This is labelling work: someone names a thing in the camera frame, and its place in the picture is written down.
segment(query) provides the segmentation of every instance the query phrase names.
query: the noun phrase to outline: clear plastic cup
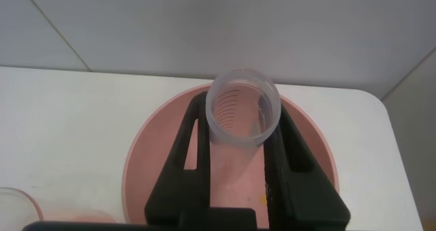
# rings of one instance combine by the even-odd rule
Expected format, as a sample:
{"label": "clear plastic cup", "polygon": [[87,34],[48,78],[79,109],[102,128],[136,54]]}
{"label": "clear plastic cup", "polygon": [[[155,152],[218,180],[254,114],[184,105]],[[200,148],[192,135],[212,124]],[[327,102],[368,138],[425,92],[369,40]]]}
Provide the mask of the clear plastic cup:
{"label": "clear plastic cup", "polygon": [[13,187],[0,187],[0,230],[21,231],[34,221],[42,221],[35,200]]}
{"label": "clear plastic cup", "polygon": [[276,128],[280,113],[279,92],[261,73],[236,69],[218,76],[206,96],[212,173],[237,179]]}

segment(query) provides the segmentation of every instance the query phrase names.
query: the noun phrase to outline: black holder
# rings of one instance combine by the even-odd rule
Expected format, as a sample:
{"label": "black holder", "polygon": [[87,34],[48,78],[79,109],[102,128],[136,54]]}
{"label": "black holder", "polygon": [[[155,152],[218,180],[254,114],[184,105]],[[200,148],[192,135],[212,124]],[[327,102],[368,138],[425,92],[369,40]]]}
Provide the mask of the black holder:
{"label": "black holder", "polygon": [[[34,223],[24,230],[257,230],[255,212],[210,207],[211,161],[206,94],[196,95],[145,206],[148,226]],[[185,170],[198,119],[197,168]],[[349,211],[316,162],[284,107],[264,142],[266,199],[271,230],[345,230]]]}

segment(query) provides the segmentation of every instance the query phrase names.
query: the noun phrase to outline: pink plate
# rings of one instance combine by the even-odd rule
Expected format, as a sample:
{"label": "pink plate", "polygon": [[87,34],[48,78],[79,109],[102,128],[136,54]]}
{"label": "pink plate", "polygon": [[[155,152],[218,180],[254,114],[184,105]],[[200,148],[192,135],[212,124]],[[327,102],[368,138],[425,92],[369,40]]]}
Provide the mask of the pink plate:
{"label": "pink plate", "polygon": [[[150,116],[136,135],[123,172],[123,210],[127,222],[146,223],[144,206],[164,166],[188,104],[195,95],[207,91],[209,87],[209,84],[195,87],[173,97]],[[296,104],[284,97],[281,101],[330,182],[339,191],[334,159],[321,131]],[[197,140],[192,140],[197,136],[196,128],[194,126],[192,132],[186,168],[191,168],[196,162]],[[256,211],[258,227],[268,227],[262,149],[239,180],[222,185],[219,179],[211,179],[211,206],[252,208]]]}

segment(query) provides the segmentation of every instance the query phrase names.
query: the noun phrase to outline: yellow spot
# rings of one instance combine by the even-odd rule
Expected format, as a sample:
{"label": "yellow spot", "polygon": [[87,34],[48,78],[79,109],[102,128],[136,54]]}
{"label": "yellow spot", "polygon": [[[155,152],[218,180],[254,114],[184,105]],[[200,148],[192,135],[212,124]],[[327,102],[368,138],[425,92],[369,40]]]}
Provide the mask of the yellow spot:
{"label": "yellow spot", "polygon": [[266,204],[266,194],[262,195],[262,204]]}

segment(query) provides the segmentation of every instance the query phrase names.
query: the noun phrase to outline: white tabletop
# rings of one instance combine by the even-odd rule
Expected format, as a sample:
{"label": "white tabletop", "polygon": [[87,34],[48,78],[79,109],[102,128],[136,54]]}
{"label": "white tabletop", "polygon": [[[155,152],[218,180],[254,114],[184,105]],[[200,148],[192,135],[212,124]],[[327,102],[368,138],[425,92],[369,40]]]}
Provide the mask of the white tabletop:
{"label": "white tabletop", "polygon": [[[211,80],[0,67],[0,186],[42,211],[123,222],[121,177],[147,118]],[[364,91],[278,84],[324,134],[352,214],[348,230],[422,230],[384,105]]]}

